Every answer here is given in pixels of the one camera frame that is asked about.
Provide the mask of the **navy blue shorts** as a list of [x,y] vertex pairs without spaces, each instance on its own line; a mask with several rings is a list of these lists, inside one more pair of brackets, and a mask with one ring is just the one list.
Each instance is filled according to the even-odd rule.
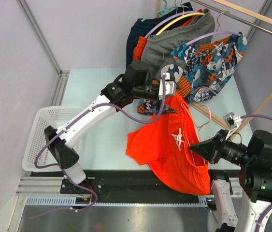
[[137,21],[134,23],[134,25],[130,29],[130,33],[127,38],[127,44],[126,44],[126,66],[132,63],[133,57],[134,57],[134,49],[136,49],[136,53],[138,55],[142,54],[146,39],[144,39],[144,36],[159,22],[163,21],[169,16],[172,16],[176,13],[185,11],[193,11],[192,5],[190,2],[183,3],[184,8],[179,7],[178,10],[173,9],[168,14],[161,16],[159,18],[152,18],[148,19],[144,22],[141,22],[142,18],[137,19]]

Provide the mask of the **teal hanger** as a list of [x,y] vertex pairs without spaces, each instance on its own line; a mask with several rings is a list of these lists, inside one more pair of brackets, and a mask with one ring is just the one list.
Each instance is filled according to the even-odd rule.
[[166,15],[171,12],[173,9],[177,8],[176,5],[170,5],[167,0],[156,0],[155,1],[155,11],[150,15],[141,19],[141,22],[144,22],[153,17],[159,18],[161,15]]

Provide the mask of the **wooden clothes rack frame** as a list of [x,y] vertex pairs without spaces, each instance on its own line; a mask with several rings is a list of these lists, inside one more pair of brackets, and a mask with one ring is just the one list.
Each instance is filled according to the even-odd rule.
[[[260,13],[254,12],[252,10],[249,10],[247,8],[244,8],[242,6],[236,5],[232,2],[226,1],[226,0],[214,0],[214,2],[221,4],[223,6],[226,6],[228,8],[231,8],[235,11],[238,11],[244,15],[248,15],[252,18],[254,18],[255,20],[259,21],[259,22],[266,22],[268,24],[272,25],[272,19],[268,18],[264,15],[261,15]],[[266,98],[266,100],[257,108],[257,110],[254,112],[254,114],[259,113],[272,99],[272,93]]]

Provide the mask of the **metal clothes rail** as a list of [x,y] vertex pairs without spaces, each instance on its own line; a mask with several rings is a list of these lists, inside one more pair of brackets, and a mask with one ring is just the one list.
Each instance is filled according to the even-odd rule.
[[226,17],[229,17],[229,18],[231,18],[231,19],[234,19],[234,20],[236,20],[236,21],[238,21],[238,22],[241,22],[241,23],[243,23],[243,24],[245,24],[245,25],[250,26],[251,29],[250,29],[249,32],[248,32],[247,38],[252,38],[253,35],[255,34],[255,31],[256,31],[256,30],[260,30],[260,31],[262,31],[262,32],[264,32],[264,33],[269,34],[269,35],[272,36],[272,31],[267,30],[267,29],[265,29],[265,28],[262,28],[262,27],[260,27],[259,25],[256,25],[255,23],[251,23],[251,22],[249,22],[249,21],[247,21],[247,20],[245,20],[245,19],[242,19],[242,18],[240,18],[240,17],[238,17],[238,16],[235,16],[235,15],[231,14],[231,13],[228,12],[228,11],[222,11],[222,10],[220,10],[220,9],[218,9],[218,8],[216,8],[216,7],[213,7],[213,6],[211,6],[211,5],[207,4],[207,3],[204,3],[204,2],[202,2],[202,1],[200,1],[200,0],[193,0],[193,2],[195,2],[195,3],[197,3],[197,4],[200,4],[201,6],[204,6],[204,7],[206,7],[206,8],[209,8],[209,9],[215,11],[215,12],[218,12],[218,13],[220,13],[221,15],[225,15]]

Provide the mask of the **bright orange shorts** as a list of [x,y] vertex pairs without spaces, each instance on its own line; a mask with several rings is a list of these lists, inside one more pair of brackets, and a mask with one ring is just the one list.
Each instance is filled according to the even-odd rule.
[[166,99],[176,113],[165,114],[152,124],[128,134],[126,155],[139,165],[149,165],[157,178],[180,193],[210,193],[208,163],[189,147],[199,142],[189,106],[180,95]]

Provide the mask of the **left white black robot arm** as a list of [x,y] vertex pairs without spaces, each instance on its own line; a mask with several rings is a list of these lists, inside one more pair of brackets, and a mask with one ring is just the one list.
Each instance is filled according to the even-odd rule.
[[148,64],[135,61],[127,66],[120,74],[100,92],[100,95],[73,119],[54,128],[44,129],[46,145],[63,173],[71,181],[71,188],[77,193],[87,190],[88,181],[78,160],[79,155],[74,150],[78,141],[106,118],[117,112],[122,112],[133,121],[145,124],[129,115],[123,107],[133,103],[135,99],[147,99],[158,102],[157,115],[173,113],[174,110],[166,105],[167,97],[176,94],[178,84],[173,71],[166,71],[158,78],[151,78]]

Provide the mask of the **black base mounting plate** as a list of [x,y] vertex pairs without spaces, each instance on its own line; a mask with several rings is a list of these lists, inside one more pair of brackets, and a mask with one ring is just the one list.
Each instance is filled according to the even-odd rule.
[[60,193],[74,195],[74,209],[88,206],[178,206],[207,207],[212,195],[179,193],[163,184],[152,171],[88,171],[86,180],[75,186],[66,176]]

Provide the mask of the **grey shorts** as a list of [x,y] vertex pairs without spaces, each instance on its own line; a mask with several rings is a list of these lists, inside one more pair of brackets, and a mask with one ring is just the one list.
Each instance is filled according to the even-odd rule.
[[209,9],[203,15],[195,15],[186,26],[164,31],[149,37],[144,46],[141,61],[149,66],[151,76],[155,76],[168,55],[182,43],[187,43],[215,30],[215,19]]

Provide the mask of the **aluminium frame post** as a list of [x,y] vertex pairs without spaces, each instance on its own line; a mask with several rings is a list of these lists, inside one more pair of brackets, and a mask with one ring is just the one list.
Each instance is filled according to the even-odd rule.
[[57,73],[58,76],[61,76],[62,70],[55,58],[52,49],[50,48],[47,39],[45,38],[32,10],[30,9],[26,0],[17,0],[24,16],[26,17],[29,25],[31,26],[32,31],[34,32],[37,40],[39,41],[42,49],[44,50],[50,64],[52,65],[53,69]]

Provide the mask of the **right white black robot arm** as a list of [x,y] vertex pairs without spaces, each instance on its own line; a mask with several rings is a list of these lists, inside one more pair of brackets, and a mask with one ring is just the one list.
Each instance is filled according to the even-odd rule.
[[262,232],[272,205],[272,134],[265,130],[253,133],[249,144],[236,144],[227,138],[228,130],[220,130],[206,141],[190,146],[190,150],[210,164],[220,159],[240,167],[239,184],[242,188],[242,206],[236,215],[232,186],[228,173],[210,170],[204,189],[214,195],[219,214],[218,232]]

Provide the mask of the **patterned blue orange shorts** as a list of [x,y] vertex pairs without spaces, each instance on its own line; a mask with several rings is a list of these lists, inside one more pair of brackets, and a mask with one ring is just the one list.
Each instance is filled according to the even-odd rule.
[[164,73],[174,76],[176,91],[186,103],[213,99],[233,77],[247,47],[242,32],[211,44],[182,43],[164,55],[142,57],[153,83]]

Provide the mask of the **purple hanger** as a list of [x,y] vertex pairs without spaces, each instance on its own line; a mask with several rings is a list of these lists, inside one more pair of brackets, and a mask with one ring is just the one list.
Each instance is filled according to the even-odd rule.
[[176,13],[172,16],[167,17],[166,19],[164,19],[163,21],[159,22],[156,26],[154,26],[144,37],[147,38],[149,37],[154,31],[156,31],[158,28],[160,28],[161,26],[163,26],[165,23],[172,21],[176,18],[178,18],[179,16],[182,15],[189,15],[192,13],[196,13],[197,11],[185,11],[183,10],[182,12]]
[[198,20],[198,17],[195,20],[192,20],[192,27],[196,30],[195,35],[198,35],[197,38],[193,40],[186,41],[184,45],[196,44],[198,41],[200,44],[202,42],[211,42],[212,38],[219,34],[227,34],[227,35],[236,35],[242,36],[242,32],[234,32],[229,30],[215,30],[215,22],[211,13],[208,11],[204,16],[201,16]]

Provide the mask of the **purple hanger front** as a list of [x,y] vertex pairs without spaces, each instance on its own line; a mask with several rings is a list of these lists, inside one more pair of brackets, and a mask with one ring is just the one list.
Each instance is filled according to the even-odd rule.
[[198,17],[195,20],[192,20],[192,27],[196,30],[195,35],[198,35],[197,38],[193,40],[186,41],[184,45],[196,44],[198,41],[200,44],[202,42],[211,42],[212,38],[219,34],[227,34],[227,35],[236,35],[242,36],[242,32],[234,32],[229,30],[215,30],[215,22],[211,13],[208,11],[204,16],[201,16],[198,20]]

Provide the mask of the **yellow hanger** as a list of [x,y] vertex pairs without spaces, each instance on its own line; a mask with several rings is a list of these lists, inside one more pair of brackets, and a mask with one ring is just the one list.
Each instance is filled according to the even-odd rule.
[[187,18],[187,17],[192,17],[192,16],[196,16],[196,15],[205,15],[205,13],[200,13],[200,12],[195,12],[195,13],[189,13],[189,14],[185,14],[182,15],[176,19],[174,19],[173,21],[171,21],[170,23],[166,24],[159,32],[156,33],[156,35],[161,34],[162,32],[164,32],[167,28],[169,28],[171,25],[173,25],[174,23],[180,21],[183,18]]

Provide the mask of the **dark orange hanging shorts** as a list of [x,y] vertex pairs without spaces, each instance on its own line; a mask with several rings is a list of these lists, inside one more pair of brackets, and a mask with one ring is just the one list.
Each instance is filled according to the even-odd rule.
[[[145,45],[147,43],[148,37],[145,37],[154,26],[158,23],[167,19],[175,14],[175,10],[162,16],[161,18],[148,19],[141,22],[142,19],[138,19],[134,26],[130,29],[130,33],[127,39],[126,45],[126,65],[130,64],[134,60],[141,60],[142,53],[144,51]],[[188,26],[192,20],[199,15],[193,15],[190,17],[183,18],[178,22],[171,25],[166,30],[172,30],[178,27]]]

